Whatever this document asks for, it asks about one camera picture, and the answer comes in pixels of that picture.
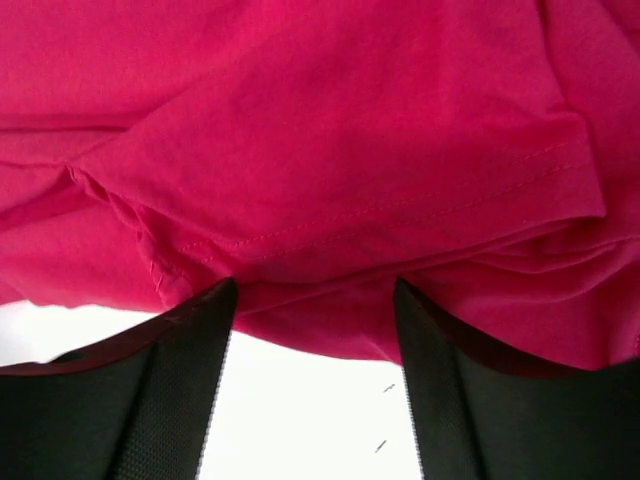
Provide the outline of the crimson red t shirt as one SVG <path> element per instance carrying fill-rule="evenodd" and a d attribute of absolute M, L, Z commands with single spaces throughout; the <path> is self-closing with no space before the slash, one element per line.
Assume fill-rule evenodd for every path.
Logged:
<path fill-rule="evenodd" d="M 1 300 L 400 358 L 404 278 L 533 355 L 639 353 L 635 1 L 5 1 Z"/>

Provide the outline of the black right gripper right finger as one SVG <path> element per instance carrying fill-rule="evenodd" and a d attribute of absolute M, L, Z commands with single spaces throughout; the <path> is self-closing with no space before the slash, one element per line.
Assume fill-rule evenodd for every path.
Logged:
<path fill-rule="evenodd" d="M 586 371 L 465 324 L 403 279 L 397 338 L 426 479 L 635 479 L 639 363 Z"/>

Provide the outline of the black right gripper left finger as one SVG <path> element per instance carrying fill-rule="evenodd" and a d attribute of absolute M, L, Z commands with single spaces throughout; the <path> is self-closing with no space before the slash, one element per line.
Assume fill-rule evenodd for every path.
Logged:
<path fill-rule="evenodd" d="M 1 370 L 1 475 L 194 479 L 235 312 L 226 279 L 46 363 Z"/>

